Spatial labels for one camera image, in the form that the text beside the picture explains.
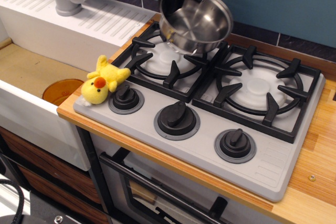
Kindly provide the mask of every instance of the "orange beak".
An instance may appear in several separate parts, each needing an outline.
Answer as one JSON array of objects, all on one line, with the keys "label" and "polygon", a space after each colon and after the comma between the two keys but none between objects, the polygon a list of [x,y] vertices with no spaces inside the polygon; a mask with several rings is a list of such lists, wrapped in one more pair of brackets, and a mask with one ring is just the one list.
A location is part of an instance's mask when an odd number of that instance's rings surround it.
[{"label": "orange beak", "polygon": [[97,89],[101,89],[101,88],[105,87],[105,85],[106,85],[106,80],[103,77],[98,77],[94,82],[94,86]]}]

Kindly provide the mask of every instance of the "screw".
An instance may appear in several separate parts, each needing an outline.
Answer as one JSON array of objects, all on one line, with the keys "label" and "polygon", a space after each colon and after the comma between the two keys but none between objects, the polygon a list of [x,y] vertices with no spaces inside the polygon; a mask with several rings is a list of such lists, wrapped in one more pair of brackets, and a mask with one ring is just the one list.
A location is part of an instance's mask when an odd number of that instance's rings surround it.
[{"label": "screw", "polygon": [[316,180],[315,175],[310,175],[308,178],[312,182],[314,182]]},{"label": "screw", "polygon": [[56,216],[54,219],[55,224],[59,224],[63,221],[63,217],[62,216]]}]

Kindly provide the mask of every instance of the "burner grate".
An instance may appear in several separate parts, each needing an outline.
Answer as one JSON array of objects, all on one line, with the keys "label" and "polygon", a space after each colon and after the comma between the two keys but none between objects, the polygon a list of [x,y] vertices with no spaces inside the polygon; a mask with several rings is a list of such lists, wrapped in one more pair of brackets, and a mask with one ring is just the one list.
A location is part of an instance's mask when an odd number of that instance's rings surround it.
[{"label": "burner grate", "polygon": [[[156,92],[168,95],[183,102],[190,102],[197,88],[204,80],[206,73],[214,65],[216,55],[209,57],[208,54],[201,56],[184,55],[183,59],[190,62],[194,67],[188,71],[180,72],[176,61],[172,60],[170,73],[168,75],[157,74],[146,70],[143,64],[153,58],[153,53],[141,52],[141,49],[154,48],[156,44],[150,42],[150,39],[159,37],[159,23],[154,22],[140,36],[133,39],[132,44],[113,62],[117,67],[123,66],[131,70],[129,81],[154,90]],[[219,51],[227,50],[227,43],[224,42],[219,46]],[[190,78],[195,75],[195,81],[190,87],[180,90],[176,88],[178,82]]]},{"label": "burner grate", "polygon": [[[267,105],[267,109],[265,110],[248,108],[235,101],[233,95],[246,84],[230,84],[228,81],[223,83],[223,79],[228,77],[240,77],[242,75],[242,71],[235,68],[237,64],[240,64],[240,68],[244,66],[248,71],[253,71],[255,62],[262,62],[262,67],[264,68],[277,70],[277,79],[290,79],[291,82],[296,85],[296,87],[282,85],[277,87],[279,91],[286,94],[292,100],[288,99],[289,101],[287,103],[283,106],[279,106],[272,94],[267,92],[265,93],[265,103]],[[221,55],[213,71],[210,72],[212,72],[212,74],[206,78],[193,99],[192,104],[194,106],[289,143],[293,143],[295,140],[310,96],[320,76],[320,70],[301,65],[298,59],[286,61],[267,54],[261,54],[257,52],[254,46],[250,46],[246,49],[235,45],[231,45],[230,48]],[[309,83],[302,82],[301,77],[305,76],[310,76],[311,81]],[[207,94],[211,83],[215,83],[214,85],[217,88],[217,93],[214,95],[213,100],[206,99],[211,97],[211,95]],[[295,121],[291,131],[274,125],[274,120],[281,114],[294,117],[294,115],[291,115],[294,109],[299,110],[299,112],[295,115]]]}]

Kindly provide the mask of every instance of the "wooden cabinet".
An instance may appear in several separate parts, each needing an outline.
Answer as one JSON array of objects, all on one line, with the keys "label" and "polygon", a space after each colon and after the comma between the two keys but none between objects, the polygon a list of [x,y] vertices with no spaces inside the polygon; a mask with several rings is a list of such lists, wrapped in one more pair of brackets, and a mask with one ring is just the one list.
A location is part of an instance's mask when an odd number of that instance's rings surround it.
[{"label": "wooden cabinet", "polygon": [[93,223],[108,223],[89,174],[0,127],[1,151],[29,185]]}]

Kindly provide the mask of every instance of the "cabinet drawer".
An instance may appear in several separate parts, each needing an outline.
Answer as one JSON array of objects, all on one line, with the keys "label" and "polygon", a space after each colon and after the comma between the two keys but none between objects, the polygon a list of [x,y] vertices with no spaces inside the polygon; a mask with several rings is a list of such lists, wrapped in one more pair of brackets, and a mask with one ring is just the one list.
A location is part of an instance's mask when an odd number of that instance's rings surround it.
[{"label": "cabinet drawer", "polygon": [[108,218],[104,213],[92,208],[87,203],[81,201],[80,199],[77,199],[71,194],[68,194],[61,188],[53,185],[52,183],[37,176],[36,174],[31,173],[23,167],[18,167],[22,171],[23,175],[26,177],[30,185],[38,192],[53,199],[61,205],[66,206],[72,211],[84,216],[95,224],[108,224]]},{"label": "cabinet drawer", "polygon": [[96,188],[89,175],[2,127],[0,127],[0,134],[12,152],[67,184],[93,202],[100,204]]}]

